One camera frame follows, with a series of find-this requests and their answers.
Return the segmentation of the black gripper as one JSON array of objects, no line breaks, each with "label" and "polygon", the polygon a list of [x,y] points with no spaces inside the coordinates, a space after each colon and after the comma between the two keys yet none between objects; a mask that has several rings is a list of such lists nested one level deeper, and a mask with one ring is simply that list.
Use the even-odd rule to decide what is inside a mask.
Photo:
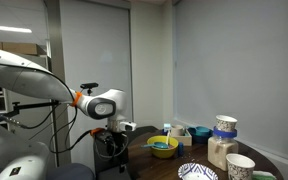
[{"label": "black gripper", "polygon": [[114,133],[108,130],[97,133],[94,139],[96,172],[116,168],[119,173],[123,173],[129,160],[128,142],[125,133]]}]

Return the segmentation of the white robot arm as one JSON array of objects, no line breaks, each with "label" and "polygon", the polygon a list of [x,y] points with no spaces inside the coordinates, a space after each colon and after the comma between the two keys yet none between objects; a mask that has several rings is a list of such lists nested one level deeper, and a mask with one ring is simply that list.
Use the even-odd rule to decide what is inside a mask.
[{"label": "white robot arm", "polygon": [[[51,99],[80,109],[85,115],[108,122],[107,130],[122,133],[135,130],[125,117],[126,94],[110,89],[92,97],[70,89],[42,66],[0,50],[0,87],[41,99]],[[18,140],[0,127],[0,180],[46,180],[49,148],[42,142]]]}]

